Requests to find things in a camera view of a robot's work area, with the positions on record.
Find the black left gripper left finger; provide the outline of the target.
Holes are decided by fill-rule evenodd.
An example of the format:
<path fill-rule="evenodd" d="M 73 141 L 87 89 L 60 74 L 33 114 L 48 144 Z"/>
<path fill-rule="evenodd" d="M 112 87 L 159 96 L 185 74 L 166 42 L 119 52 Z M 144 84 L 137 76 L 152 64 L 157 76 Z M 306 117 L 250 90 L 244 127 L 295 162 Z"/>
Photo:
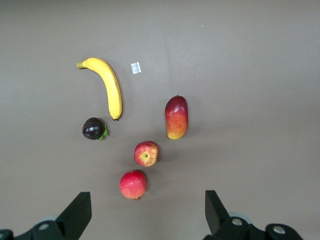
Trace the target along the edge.
<path fill-rule="evenodd" d="M 55 220 L 37 223 L 27 232 L 14 236 L 2 229 L 2 240 L 78 240 L 92 218 L 91 193 L 80 192 Z"/>

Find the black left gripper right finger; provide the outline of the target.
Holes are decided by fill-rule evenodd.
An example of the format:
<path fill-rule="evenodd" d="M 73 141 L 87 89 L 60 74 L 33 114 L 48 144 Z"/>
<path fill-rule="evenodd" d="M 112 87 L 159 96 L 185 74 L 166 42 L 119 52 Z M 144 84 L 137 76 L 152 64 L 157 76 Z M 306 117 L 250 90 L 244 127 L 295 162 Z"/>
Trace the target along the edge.
<path fill-rule="evenodd" d="M 292 227 L 271 223 L 258 229 L 241 215 L 231 216 L 215 190 L 205 191 L 205 218 L 210 229 L 206 240 L 301 240 Z"/>

